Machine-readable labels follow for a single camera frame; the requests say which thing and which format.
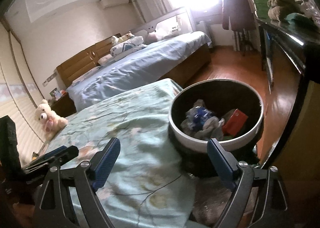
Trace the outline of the green stacked boxes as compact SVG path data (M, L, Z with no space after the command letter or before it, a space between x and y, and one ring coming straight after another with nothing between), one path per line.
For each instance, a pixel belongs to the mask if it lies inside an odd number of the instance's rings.
M255 9L255 15L259 19L268 19L268 0L252 0L254 9Z

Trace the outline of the blue plastic wrapper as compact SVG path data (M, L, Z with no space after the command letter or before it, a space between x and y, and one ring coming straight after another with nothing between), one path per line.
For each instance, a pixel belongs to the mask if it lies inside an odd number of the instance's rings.
M195 106L186 112L187 125L192 130L201 130L204 123L214 116L213 112L203 106Z

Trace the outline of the white pillow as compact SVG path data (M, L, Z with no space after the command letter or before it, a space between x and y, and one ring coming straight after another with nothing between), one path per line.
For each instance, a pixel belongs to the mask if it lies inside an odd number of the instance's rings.
M114 63L114 57L111 54L107 54L98 60L98 65L106 66Z

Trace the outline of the wall air conditioner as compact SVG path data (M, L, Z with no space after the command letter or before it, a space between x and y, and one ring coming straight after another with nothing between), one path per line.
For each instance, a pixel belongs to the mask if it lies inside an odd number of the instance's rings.
M100 0L99 4L103 9L128 4L129 0Z

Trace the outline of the red white milk carton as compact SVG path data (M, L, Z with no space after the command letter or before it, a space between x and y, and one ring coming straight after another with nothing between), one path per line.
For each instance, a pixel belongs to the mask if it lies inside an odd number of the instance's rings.
M229 118L225 117L225 124L222 127L224 135L236 136L243 128L248 116L239 109L233 111Z

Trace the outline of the grey crib guard rail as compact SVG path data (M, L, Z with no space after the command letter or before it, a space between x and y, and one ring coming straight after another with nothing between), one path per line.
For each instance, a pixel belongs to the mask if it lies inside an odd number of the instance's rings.
M191 12L186 8L178 8L135 29L131 29L130 32L135 36L142 36L143 43L149 45L157 41L191 33L195 30L196 27Z

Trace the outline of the black tv cabinet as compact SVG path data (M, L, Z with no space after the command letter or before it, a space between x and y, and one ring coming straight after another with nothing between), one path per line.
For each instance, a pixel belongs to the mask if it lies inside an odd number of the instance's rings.
M288 22L257 18L262 54L261 67L267 73L268 90L274 89L272 45L277 45L300 75L298 94L305 95L310 81L319 83L319 32Z

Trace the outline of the wooden headboard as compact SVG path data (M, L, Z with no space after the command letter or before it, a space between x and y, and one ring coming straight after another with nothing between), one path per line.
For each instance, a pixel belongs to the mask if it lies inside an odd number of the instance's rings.
M68 88L75 79L96 67L100 58L110 54L111 48L112 41L109 37L80 51L57 66L56 70L65 87Z

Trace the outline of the large blue bed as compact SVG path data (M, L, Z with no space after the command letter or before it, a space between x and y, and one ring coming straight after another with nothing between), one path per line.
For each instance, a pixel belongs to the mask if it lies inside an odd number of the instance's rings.
M209 37L200 31L159 41L107 66L98 66L67 88L77 112L125 91L170 78L184 86L209 61Z

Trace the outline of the silver snack wrapper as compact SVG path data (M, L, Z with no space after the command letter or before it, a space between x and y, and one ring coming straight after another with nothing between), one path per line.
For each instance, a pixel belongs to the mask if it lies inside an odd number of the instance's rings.
M193 107L185 113L185 119L180 124L184 134L194 139L208 141L215 138L222 141L224 134L222 127L224 118L218 118L212 111L206 108L203 100L198 99Z

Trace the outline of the dark wooden nightstand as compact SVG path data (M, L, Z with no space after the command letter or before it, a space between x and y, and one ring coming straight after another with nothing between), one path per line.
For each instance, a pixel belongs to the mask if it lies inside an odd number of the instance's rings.
M61 117L68 117L76 113L75 104L68 93L65 93L58 101L55 101L51 109Z

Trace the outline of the white round trash bin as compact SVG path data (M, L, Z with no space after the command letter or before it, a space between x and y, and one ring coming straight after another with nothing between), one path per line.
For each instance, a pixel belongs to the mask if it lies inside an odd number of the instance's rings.
M181 129L186 113L198 100L214 116L221 118L232 109L239 109L248 116L244 129L234 139L221 141L226 151L235 151L248 143L254 146L263 130L264 104L260 94L250 85L231 79L210 79L195 83L178 93L169 110L169 126L175 138L186 148L205 153L207 142L187 136Z

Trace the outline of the brown plush toy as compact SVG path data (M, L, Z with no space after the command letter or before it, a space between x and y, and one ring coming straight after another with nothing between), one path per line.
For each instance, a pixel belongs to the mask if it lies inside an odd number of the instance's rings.
M292 13L299 13L300 9L295 0L268 0L268 17L272 21L283 21Z

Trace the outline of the small carrot toy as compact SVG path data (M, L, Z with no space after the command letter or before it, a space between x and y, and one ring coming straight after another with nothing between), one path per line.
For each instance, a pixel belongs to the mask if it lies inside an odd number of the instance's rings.
M32 156L31 156L31 160L34 161L34 160L36 160L38 157L39 157L39 154L36 153L36 152L33 152L33 153L32 153Z

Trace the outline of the dark red hanging coat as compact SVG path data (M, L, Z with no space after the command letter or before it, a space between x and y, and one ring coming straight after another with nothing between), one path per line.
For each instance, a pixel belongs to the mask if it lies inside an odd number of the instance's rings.
M248 0L223 0L222 28L234 32L255 30L255 21Z

